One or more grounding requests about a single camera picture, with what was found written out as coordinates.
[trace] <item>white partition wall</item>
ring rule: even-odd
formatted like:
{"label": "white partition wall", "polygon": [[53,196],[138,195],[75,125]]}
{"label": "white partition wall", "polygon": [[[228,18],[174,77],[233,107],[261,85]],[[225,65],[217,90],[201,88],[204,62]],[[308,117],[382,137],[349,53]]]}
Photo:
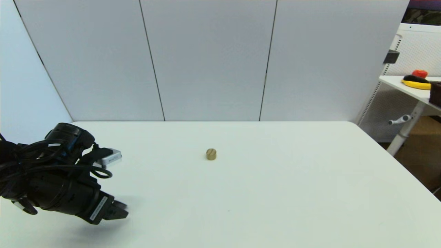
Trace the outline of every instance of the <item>white partition wall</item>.
{"label": "white partition wall", "polygon": [[1,133],[15,143],[44,139],[59,122],[72,122],[12,0],[1,0]]}
{"label": "white partition wall", "polygon": [[74,120],[164,120],[138,0],[16,0]]}
{"label": "white partition wall", "polygon": [[261,120],[355,120],[408,0],[279,0]]}
{"label": "white partition wall", "polygon": [[354,121],[407,2],[16,0],[75,121]]}
{"label": "white partition wall", "polygon": [[275,0],[141,0],[166,120],[259,120]]}

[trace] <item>white table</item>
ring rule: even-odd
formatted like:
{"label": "white table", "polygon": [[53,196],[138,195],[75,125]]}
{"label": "white table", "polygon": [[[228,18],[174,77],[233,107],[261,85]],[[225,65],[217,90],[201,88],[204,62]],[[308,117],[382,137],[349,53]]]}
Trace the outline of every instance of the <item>white table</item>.
{"label": "white table", "polygon": [[441,203],[352,123],[74,124],[122,151],[100,183],[128,218],[3,200],[0,247],[441,247]]}
{"label": "white table", "polygon": [[[430,90],[420,90],[406,86],[401,82],[402,79],[403,76],[380,76],[380,81],[382,83],[390,85],[393,88],[396,88],[401,92],[404,92],[418,100],[417,105],[415,106],[414,110],[411,113],[412,119],[403,125],[400,132],[395,136],[392,143],[389,145],[387,149],[387,151],[392,156],[398,152],[400,147],[406,141],[412,128],[415,126],[415,124],[418,122],[418,119],[421,117],[421,114],[423,113],[426,105],[432,106],[435,109],[441,111],[440,107],[429,103]],[[441,77],[427,77],[427,80],[441,81]]]}

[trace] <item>black object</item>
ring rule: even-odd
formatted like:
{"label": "black object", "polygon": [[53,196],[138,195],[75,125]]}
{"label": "black object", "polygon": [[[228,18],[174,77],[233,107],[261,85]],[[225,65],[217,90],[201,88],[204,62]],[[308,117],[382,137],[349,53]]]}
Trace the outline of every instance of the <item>black object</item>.
{"label": "black object", "polygon": [[422,77],[415,76],[415,75],[406,75],[403,77],[403,80],[417,82],[417,83],[430,83],[429,80],[422,78]]}
{"label": "black object", "polygon": [[[30,145],[16,145],[2,137],[0,196],[29,214],[37,214],[35,206],[75,215],[94,225],[102,219],[126,218],[126,205],[101,191],[97,179],[90,176],[92,172],[99,178],[112,177],[93,163],[113,151],[94,141],[88,131],[67,123],[58,123],[43,141]],[[92,145],[92,151],[82,156]]]}
{"label": "black object", "polygon": [[389,49],[389,52],[387,53],[386,58],[383,61],[383,64],[395,64],[399,55],[400,52]]}
{"label": "black object", "polygon": [[429,102],[441,108],[441,82],[431,81]]}

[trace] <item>wooden cylinder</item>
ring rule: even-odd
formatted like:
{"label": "wooden cylinder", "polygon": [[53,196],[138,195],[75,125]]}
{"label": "wooden cylinder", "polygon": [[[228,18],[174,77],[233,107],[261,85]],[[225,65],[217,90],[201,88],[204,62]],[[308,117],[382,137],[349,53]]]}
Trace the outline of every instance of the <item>wooden cylinder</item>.
{"label": "wooden cylinder", "polygon": [[213,148],[210,148],[207,150],[207,159],[208,160],[215,160],[216,159],[216,150]]}

